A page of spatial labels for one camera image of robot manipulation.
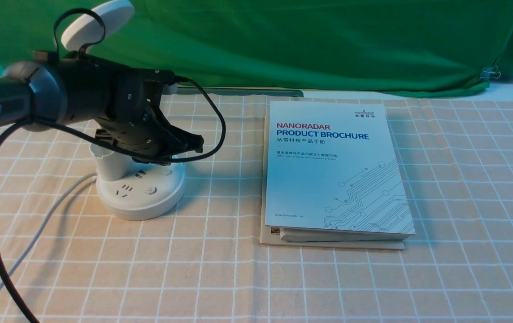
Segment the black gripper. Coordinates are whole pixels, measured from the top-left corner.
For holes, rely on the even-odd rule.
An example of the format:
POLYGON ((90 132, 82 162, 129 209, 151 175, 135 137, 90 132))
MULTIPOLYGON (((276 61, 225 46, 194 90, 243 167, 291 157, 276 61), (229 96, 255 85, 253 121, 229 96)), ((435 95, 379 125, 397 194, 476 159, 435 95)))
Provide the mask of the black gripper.
POLYGON ((143 80, 136 72, 113 79, 112 100, 96 119, 95 138, 131 151, 136 163, 165 164, 182 153, 203 153, 204 139, 170 124, 147 100, 143 80))

